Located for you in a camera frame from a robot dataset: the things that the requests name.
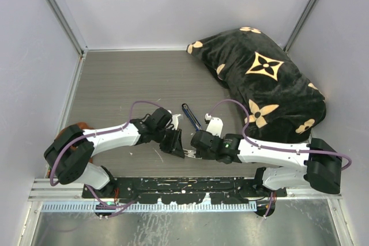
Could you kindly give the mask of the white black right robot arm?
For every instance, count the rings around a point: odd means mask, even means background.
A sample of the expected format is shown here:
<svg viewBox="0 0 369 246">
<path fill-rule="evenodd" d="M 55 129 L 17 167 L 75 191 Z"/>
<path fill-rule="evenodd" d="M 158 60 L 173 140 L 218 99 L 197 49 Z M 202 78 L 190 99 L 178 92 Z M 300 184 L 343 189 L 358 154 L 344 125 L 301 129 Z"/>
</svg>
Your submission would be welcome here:
<svg viewBox="0 0 369 246">
<path fill-rule="evenodd" d="M 287 187 L 311 187 L 326 194 L 341 190 L 342 158 L 332 149 L 322 150 L 325 141 L 275 143 L 226 134 L 223 138 L 208 131 L 197 131 L 191 139 L 195 157 L 225 164 L 261 163 L 253 190 L 259 196 Z"/>
</svg>

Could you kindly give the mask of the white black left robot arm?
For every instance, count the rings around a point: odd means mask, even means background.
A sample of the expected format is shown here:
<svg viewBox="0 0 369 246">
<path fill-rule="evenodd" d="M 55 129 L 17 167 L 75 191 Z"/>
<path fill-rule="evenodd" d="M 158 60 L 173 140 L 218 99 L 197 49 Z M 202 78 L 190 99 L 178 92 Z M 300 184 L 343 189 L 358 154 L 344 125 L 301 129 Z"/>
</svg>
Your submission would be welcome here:
<svg viewBox="0 0 369 246">
<path fill-rule="evenodd" d="M 116 180 L 108 169 L 92 164 L 91 158 L 111 149 L 152 141 L 158 143 L 162 152 L 183 158 L 182 130 L 179 128 L 182 118 L 181 114 L 173 115 L 158 108 L 143 118 L 114 127 L 94 130 L 71 125 L 44 152 L 52 171 L 50 178 L 56 178 L 63 185 L 84 184 L 108 198 L 118 188 Z"/>
</svg>

